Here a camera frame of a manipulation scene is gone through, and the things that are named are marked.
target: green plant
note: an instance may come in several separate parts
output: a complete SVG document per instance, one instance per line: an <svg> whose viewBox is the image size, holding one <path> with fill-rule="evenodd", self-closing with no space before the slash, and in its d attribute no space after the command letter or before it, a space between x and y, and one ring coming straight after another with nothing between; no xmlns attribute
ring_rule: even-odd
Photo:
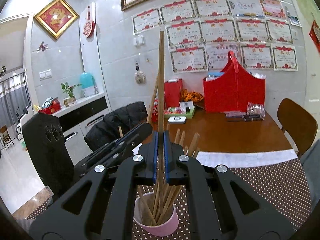
<svg viewBox="0 0 320 240"><path fill-rule="evenodd" d="M73 94L73 90L76 88L76 87L79 87L81 86L81 84L77 84L77 85L73 85L73 86L69 86L68 85L68 82L66 82L65 84L61 83L61 88L63 90L63 93L66 93L68 94L71 98L74 98L74 94Z"/></svg>

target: silver screw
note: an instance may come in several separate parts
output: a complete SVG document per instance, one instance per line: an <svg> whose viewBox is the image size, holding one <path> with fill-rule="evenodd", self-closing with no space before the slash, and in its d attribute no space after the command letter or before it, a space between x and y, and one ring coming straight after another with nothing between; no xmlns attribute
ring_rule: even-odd
<svg viewBox="0 0 320 240"><path fill-rule="evenodd" d="M217 168L217 171L219 171L221 173L225 173L227 171L227 167L224 165L219 165Z"/></svg>
<svg viewBox="0 0 320 240"><path fill-rule="evenodd" d="M180 155L179 161L181 162L187 162L189 160L189 157L187 155Z"/></svg>
<svg viewBox="0 0 320 240"><path fill-rule="evenodd" d="M104 171L104 166L103 165L97 165L94 168L95 172L103 172Z"/></svg>
<svg viewBox="0 0 320 240"><path fill-rule="evenodd" d="M143 156L140 155L140 154L137 154L137 155L135 155L135 156L133 157L133 160L134 160L135 162L142 161L142 160L143 160Z"/></svg>

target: light switch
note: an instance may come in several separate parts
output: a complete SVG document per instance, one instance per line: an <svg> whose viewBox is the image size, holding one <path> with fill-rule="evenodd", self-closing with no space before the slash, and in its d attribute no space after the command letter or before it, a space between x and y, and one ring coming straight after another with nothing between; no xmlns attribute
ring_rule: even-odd
<svg viewBox="0 0 320 240"><path fill-rule="evenodd" d="M138 43L139 43L139 45L143 45L143 44L144 44L144 39L143 39L143 36L142 36L142 35L140 35L140 36L138 37Z"/></svg>
<svg viewBox="0 0 320 240"><path fill-rule="evenodd" d="M40 75L40 79L45 78L45 72L39 72L39 75Z"/></svg>
<svg viewBox="0 0 320 240"><path fill-rule="evenodd" d="M139 46L137 38L133 38L133 45L134 46Z"/></svg>
<svg viewBox="0 0 320 240"><path fill-rule="evenodd" d="M46 75L47 77L52 77L52 71L51 71L51 69L47 70L47 72L45 73L45 75Z"/></svg>

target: chandelier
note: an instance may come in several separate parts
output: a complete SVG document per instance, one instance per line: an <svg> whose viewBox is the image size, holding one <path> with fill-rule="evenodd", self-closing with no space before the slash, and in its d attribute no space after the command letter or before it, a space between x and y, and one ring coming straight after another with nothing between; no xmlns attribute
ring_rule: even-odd
<svg viewBox="0 0 320 240"><path fill-rule="evenodd" d="M2 67L2 71L0 72L0 78L2 78L5 75L5 66Z"/></svg>

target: pink cup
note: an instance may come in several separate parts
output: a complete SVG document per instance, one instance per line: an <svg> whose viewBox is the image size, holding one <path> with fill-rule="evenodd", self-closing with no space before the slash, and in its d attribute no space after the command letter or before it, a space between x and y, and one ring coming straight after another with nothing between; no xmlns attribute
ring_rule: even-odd
<svg viewBox="0 0 320 240"><path fill-rule="evenodd" d="M151 194L153 194L153 192L148 192L143 195L146 196ZM141 226L144 230L146 230L150 234L154 236L160 236L160 237L171 235L177 230L179 225L179 219L177 216L176 207L174 203L173 203L173 213L172 213L172 216L169 218L169 220L163 223L162 225L150 227L150 226L145 226L141 224L142 219L140 217L139 205L137 205L137 201L139 199L140 197L136 198L136 202L134 205L134 214L133 214L133 219L139 226Z"/></svg>

